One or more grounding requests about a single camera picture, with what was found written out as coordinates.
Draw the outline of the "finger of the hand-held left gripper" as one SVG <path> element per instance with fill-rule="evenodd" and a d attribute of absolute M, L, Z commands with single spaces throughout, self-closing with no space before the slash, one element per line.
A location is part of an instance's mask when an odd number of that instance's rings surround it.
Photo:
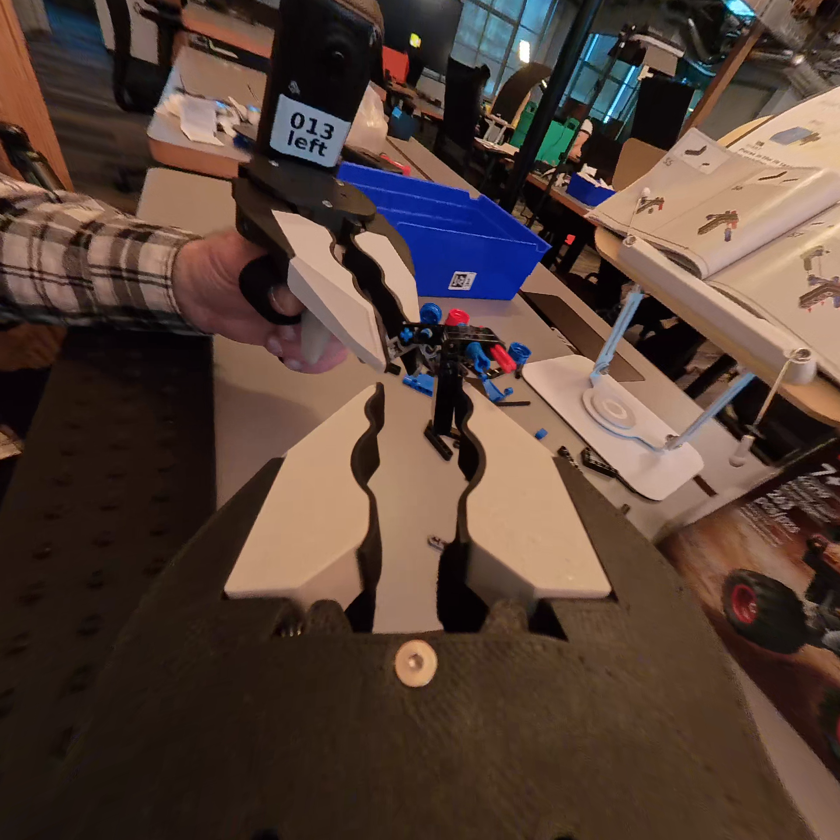
<path fill-rule="evenodd" d="M 385 330 L 418 322 L 416 281 L 393 242 L 383 234 L 362 231 L 356 235 L 356 247 L 375 264 L 369 293 Z"/>
<path fill-rule="evenodd" d="M 354 276 L 334 254 L 335 238 L 326 227 L 296 213 L 273 211 L 293 256 L 287 284 L 301 302 L 301 349 L 308 364 L 321 360 L 330 336 L 378 373 L 389 364 L 379 323 Z"/>

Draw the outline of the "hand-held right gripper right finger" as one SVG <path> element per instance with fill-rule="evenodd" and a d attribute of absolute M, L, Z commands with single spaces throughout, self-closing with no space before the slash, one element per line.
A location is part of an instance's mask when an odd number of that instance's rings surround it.
<path fill-rule="evenodd" d="M 446 632 L 487 628 L 496 607 L 530 632 L 561 632 L 553 602 L 612 593 L 555 458 L 470 385 L 455 405 L 465 480 L 437 567 Z"/>

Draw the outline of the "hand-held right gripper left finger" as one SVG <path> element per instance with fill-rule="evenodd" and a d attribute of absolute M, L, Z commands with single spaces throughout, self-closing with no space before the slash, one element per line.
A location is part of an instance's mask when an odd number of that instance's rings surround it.
<path fill-rule="evenodd" d="M 382 536 L 371 478 L 381 459 L 382 383 L 368 386 L 291 447 L 224 586 L 231 600 L 336 602 L 371 632 Z"/>

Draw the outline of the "black blue toy brick assembly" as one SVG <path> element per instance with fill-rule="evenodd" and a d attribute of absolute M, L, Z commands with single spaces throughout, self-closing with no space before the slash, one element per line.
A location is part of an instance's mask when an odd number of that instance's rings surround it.
<path fill-rule="evenodd" d="M 482 374 L 494 378 L 518 368 L 508 346 L 492 329 L 470 321 L 458 327 L 447 327 L 445 320 L 437 325 L 407 323 L 387 340 L 385 350 L 390 364 L 400 361 L 407 375 L 424 373 L 435 378 L 432 417 L 423 435 L 445 461 L 459 447 L 467 375 L 480 380 Z"/>

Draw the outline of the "grey desk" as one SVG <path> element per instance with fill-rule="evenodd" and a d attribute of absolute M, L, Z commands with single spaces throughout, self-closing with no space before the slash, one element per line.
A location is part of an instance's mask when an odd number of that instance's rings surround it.
<path fill-rule="evenodd" d="M 154 224 L 206 235 L 233 226 L 234 202 L 227 181 L 163 168 L 149 169 L 137 216 Z M 505 341 L 526 344 L 531 361 L 571 354 L 529 304 L 512 301 L 468 301 L 473 322 L 492 327 Z M 631 382 L 637 398 L 681 432 L 699 411 L 688 408 L 682 392 L 654 374 Z M 384 634 L 431 632 L 440 628 L 436 611 L 438 554 L 429 536 L 451 539 L 456 505 L 465 484 L 456 458 L 444 462 L 424 437 L 431 402 L 393 375 L 379 377 L 385 388 L 385 425 L 379 437 L 381 467 L 371 486 L 380 512 L 383 570 L 376 596 L 374 631 Z M 364 363 L 348 358 L 326 374 L 292 372 L 266 351 L 227 339 L 213 340 L 213 387 L 217 507 L 221 507 L 269 459 L 284 455 L 299 440 L 377 381 Z M 512 421 L 534 434 L 553 455 L 566 447 L 578 456 L 584 443 L 526 383 L 505 377 L 515 397 L 530 406 L 505 409 Z M 638 497 L 615 479 L 583 468 L 587 478 L 651 542 L 703 516 L 727 500 L 722 479 L 712 474 L 719 427 L 708 423 L 694 446 L 704 459 L 700 476 L 662 501 Z"/>

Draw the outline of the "dark desk mat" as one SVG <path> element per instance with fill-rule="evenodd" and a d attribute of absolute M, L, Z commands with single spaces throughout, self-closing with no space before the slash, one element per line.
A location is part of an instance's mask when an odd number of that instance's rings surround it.
<path fill-rule="evenodd" d="M 589 309 L 583 302 L 544 291 L 524 290 L 519 296 L 574 352 L 589 361 L 596 360 L 607 337 L 602 329 L 609 330 L 609 326 L 600 317 L 587 314 Z M 634 359 L 633 346 L 622 340 L 612 359 L 610 373 L 623 384 L 643 382 L 644 371 L 637 367 Z"/>

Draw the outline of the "white plastic bag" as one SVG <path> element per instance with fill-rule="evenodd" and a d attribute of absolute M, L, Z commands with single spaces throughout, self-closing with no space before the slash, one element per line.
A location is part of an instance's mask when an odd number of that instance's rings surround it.
<path fill-rule="evenodd" d="M 385 150 L 388 122 L 383 104 L 384 93 L 373 82 L 369 83 L 344 142 L 346 146 L 374 155 Z"/>

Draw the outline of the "blue storage bin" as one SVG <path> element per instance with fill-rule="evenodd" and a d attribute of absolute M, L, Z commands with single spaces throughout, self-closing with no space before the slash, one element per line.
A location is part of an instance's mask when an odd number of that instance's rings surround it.
<path fill-rule="evenodd" d="M 339 177 L 404 239 L 420 297 L 509 301 L 549 250 L 487 196 L 352 163 Z"/>

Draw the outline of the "black monitor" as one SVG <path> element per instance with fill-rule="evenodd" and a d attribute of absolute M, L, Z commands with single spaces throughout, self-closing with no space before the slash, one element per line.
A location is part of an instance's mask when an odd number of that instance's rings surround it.
<path fill-rule="evenodd" d="M 464 9 L 461 1 L 379 1 L 384 22 L 384 43 L 404 50 L 411 37 L 419 37 L 420 49 L 448 54 Z"/>

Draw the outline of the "white book stand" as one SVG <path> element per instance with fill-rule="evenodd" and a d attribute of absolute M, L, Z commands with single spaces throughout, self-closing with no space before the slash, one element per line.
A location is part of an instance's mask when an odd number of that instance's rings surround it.
<path fill-rule="evenodd" d="M 629 328 L 644 293 L 660 280 L 695 314 L 718 316 L 722 325 L 744 334 L 747 349 L 766 364 L 778 363 L 769 398 L 784 382 L 810 383 L 816 374 L 812 349 L 788 332 L 758 318 L 673 264 L 645 242 L 632 220 L 618 250 L 628 265 L 642 271 L 634 283 L 592 365 L 580 355 L 527 363 L 523 378 L 573 430 L 641 496 L 662 501 L 702 471 L 704 461 L 690 440 L 755 378 L 749 369 L 683 432 L 677 433 L 610 375 L 618 344 Z"/>

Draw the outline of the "wooden table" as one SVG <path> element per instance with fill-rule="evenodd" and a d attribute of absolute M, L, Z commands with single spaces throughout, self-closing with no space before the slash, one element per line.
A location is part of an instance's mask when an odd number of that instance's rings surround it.
<path fill-rule="evenodd" d="M 146 130 L 152 157 L 160 165 L 184 172 L 220 179 L 236 176 L 248 154 L 236 147 L 225 131 L 217 132 L 217 145 L 190 140 L 182 130 L 179 115 L 170 109 L 169 100 L 183 95 L 224 106 L 234 102 L 249 111 L 261 107 L 265 90 L 265 73 L 183 47 Z"/>

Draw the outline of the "black office chair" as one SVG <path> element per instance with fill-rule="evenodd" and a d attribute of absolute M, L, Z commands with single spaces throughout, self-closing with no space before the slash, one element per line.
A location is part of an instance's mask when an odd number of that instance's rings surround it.
<path fill-rule="evenodd" d="M 490 78 L 488 65 L 468 66 L 450 56 L 445 72 L 444 116 L 433 153 L 461 177 L 466 177 L 474 149 L 481 100 Z"/>

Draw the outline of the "toy set cardboard box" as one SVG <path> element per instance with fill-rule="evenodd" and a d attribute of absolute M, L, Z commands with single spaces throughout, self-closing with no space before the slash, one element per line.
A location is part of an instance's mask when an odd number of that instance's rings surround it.
<path fill-rule="evenodd" d="M 661 539 L 730 655 L 839 773 L 839 448 Z"/>

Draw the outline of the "black pole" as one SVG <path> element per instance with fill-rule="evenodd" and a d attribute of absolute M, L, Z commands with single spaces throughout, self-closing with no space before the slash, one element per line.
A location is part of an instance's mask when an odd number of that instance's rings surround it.
<path fill-rule="evenodd" d="M 585 41 L 595 17 L 603 4 L 603 1 L 581 2 L 572 20 L 570 30 L 565 37 L 549 77 L 548 86 L 541 97 L 538 110 L 532 119 L 522 146 L 514 158 L 505 191 L 499 201 L 500 207 L 510 214 L 513 213 L 517 204 L 519 194 L 527 181 L 533 163 L 536 161 L 539 148 L 553 120 L 553 115 L 560 105 L 576 64 L 582 56 Z"/>

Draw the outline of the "open instruction booklet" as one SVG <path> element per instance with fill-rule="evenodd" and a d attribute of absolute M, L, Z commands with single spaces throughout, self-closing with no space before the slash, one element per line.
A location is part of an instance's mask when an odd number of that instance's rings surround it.
<path fill-rule="evenodd" d="M 814 353 L 838 379 L 839 90 L 724 146 L 689 130 L 588 214 L 633 235 Z"/>

